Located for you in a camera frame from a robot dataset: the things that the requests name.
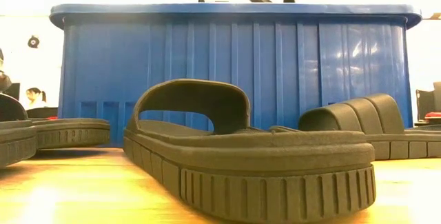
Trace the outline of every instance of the black slide sandal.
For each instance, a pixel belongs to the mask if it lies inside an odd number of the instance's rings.
[[[303,131],[362,131],[376,151],[376,160],[441,156],[437,126],[405,129],[395,100],[387,94],[335,103],[310,110],[299,119]]]
[[[205,114],[214,131],[139,120],[146,110]],[[150,88],[135,105],[124,151],[175,197],[231,221],[320,221],[376,197],[373,147],[362,132],[250,128],[245,93],[227,83],[177,79]]]
[[[109,142],[110,125],[105,120],[72,118],[57,120],[29,120],[21,104],[11,96],[0,94],[0,105],[15,102],[19,110],[2,109],[2,114],[8,120],[21,120],[31,122],[37,133],[37,149],[88,147],[103,145]]]
[[[34,156],[36,144],[37,131],[26,120],[23,106],[0,94],[0,168]]]

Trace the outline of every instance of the white wall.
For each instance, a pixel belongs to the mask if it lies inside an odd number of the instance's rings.
[[[38,49],[28,47],[32,35],[40,39]],[[47,17],[0,17],[0,47],[3,70],[21,83],[20,102],[26,106],[25,91],[37,87],[46,92],[49,106],[58,106],[63,31]]]

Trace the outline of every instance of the rubber sole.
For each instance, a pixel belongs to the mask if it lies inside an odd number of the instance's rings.
[[[37,133],[30,121],[0,123],[0,168],[35,155]]]
[[[110,140],[110,125],[97,119],[35,121],[37,149],[87,147]]]
[[[439,141],[372,141],[375,160],[423,159],[441,156]]]
[[[238,176],[184,168],[127,137],[124,151],[175,197],[230,221],[321,221],[363,210],[376,199],[372,165],[298,176]]]

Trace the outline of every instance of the treaded sole edge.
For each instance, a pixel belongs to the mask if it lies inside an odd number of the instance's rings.
[[[37,131],[37,149],[87,147],[109,143],[110,131],[94,128],[69,128]]]
[[[35,155],[36,137],[0,144],[0,168],[18,163]]]
[[[304,176],[230,176],[182,168],[124,137],[127,157],[206,214],[246,223],[307,223],[363,210],[376,199],[373,166]]]
[[[441,156],[439,141],[370,141],[375,160],[423,159]]]

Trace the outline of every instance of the blue plastic bin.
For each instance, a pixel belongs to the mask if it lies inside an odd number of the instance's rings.
[[[149,87],[195,78],[238,85],[252,125],[296,128],[306,110],[387,93],[411,126],[406,29],[411,6],[302,4],[61,5],[64,29],[59,117],[112,124],[112,146]],[[144,118],[210,129],[199,114],[152,112]]]

